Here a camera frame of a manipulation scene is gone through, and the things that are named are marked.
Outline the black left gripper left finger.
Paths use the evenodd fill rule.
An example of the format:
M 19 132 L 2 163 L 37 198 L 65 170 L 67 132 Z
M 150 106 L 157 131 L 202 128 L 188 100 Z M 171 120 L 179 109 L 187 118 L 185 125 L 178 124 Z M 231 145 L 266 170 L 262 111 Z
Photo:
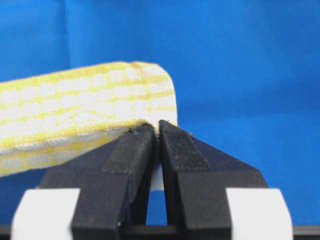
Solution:
M 48 169 L 25 191 L 11 224 L 13 240 L 117 240 L 121 224 L 144 223 L 154 128 L 116 140 Z

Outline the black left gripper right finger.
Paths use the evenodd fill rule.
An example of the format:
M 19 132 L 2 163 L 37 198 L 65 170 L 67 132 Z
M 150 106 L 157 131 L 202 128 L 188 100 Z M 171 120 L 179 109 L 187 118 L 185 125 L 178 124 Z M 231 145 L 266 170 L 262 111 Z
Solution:
M 281 191 L 262 173 L 161 120 L 160 153 L 168 223 L 188 240 L 291 240 Z

